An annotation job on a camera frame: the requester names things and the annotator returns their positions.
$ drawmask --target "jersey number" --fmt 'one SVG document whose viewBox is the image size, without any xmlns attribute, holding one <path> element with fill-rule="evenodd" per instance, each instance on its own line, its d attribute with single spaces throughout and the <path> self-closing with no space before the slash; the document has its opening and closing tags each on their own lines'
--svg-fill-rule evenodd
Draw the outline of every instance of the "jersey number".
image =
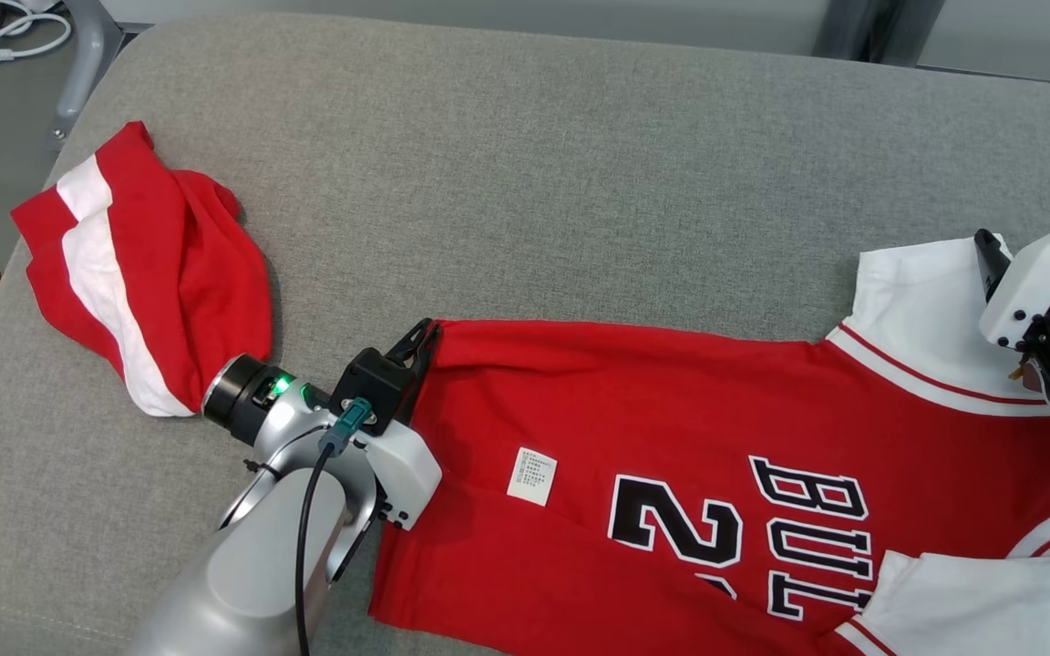
<svg viewBox="0 0 1050 656">
<path fill-rule="evenodd" d="M 855 521 L 869 515 L 857 480 L 774 466 L 765 458 L 751 457 L 750 464 L 759 493 L 774 506 Z M 711 569 L 696 573 L 696 576 L 736 597 L 729 581 L 723 576 L 717 576 L 714 570 L 740 562 L 740 512 L 732 504 L 714 499 L 705 499 L 702 506 L 699 520 L 708 526 L 708 530 L 700 532 L 695 519 L 684 510 L 666 482 L 621 473 L 613 483 L 607 533 L 612 539 L 645 551 L 654 551 L 654 541 L 657 533 L 662 533 L 680 560 Z M 765 528 L 772 555 L 780 563 L 833 570 L 854 578 L 873 580 L 868 532 L 838 530 L 780 517 L 770 520 Z M 786 572 L 770 572 L 770 614 L 796 621 L 804 619 L 800 597 L 863 611 L 870 594 L 857 587 L 839 590 L 799 580 Z"/>
</svg>

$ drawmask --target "white label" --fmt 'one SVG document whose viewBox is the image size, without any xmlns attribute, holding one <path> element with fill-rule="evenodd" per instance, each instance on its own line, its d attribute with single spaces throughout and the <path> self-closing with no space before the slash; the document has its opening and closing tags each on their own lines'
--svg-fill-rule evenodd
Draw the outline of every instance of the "white label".
<svg viewBox="0 0 1050 656">
<path fill-rule="evenodd" d="M 513 478 L 508 482 L 508 490 L 505 490 L 505 493 L 533 502 L 538 506 L 545 506 L 549 501 L 549 489 L 553 486 L 553 473 L 556 470 L 556 460 L 522 447 L 517 452 Z"/>
</svg>

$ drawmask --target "gray couch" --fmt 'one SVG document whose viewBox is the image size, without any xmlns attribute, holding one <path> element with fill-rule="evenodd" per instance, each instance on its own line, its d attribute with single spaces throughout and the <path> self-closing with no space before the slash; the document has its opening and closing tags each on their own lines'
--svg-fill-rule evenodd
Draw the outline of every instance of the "gray couch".
<svg viewBox="0 0 1050 656">
<path fill-rule="evenodd" d="M 251 16 L 160 26 L 51 179 L 125 121 L 236 192 L 274 357 L 333 382 L 420 316 L 817 339 L 857 253 L 1050 230 L 1050 84 L 574 38 Z M 0 288 L 0 653 L 118 653 L 249 481 L 249 447 L 150 419 Z M 366 616 L 377 536 L 317 653 L 477 653 Z"/>
</svg>

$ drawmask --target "red shirt with white trim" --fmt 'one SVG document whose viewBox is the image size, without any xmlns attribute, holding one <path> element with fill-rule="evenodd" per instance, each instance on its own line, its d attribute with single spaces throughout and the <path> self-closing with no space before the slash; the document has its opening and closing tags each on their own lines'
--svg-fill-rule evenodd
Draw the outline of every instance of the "red shirt with white trim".
<svg viewBox="0 0 1050 656">
<path fill-rule="evenodd" d="M 237 214 L 220 184 L 164 167 L 139 121 L 10 213 L 43 317 L 158 417 L 201 410 L 230 358 L 270 355 L 270 279 Z"/>
<path fill-rule="evenodd" d="M 976 322 L 973 254 L 881 253 L 817 344 L 446 322 L 413 423 L 443 481 L 384 531 L 371 613 L 522 655 L 857 653 L 834 630 L 887 549 L 1049 555 L 1050 410 L 1001 383 L 1013 354 L 881 345 L 925 337 L 928 295 L 930 332 Z"/>
</svg>

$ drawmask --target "white sleeve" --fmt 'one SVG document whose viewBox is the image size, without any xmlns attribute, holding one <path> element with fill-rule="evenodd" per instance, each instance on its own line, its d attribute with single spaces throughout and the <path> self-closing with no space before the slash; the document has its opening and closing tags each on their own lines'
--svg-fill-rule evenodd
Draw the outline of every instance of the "white sleeve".
<svg viewBox="0 0 1050 656">
<path fill-rule="evenodd" d="M 1050 556 L 887 552 L 869 605 L 837 633 L 864 656 L 1050 653 Z"/>
</svg>

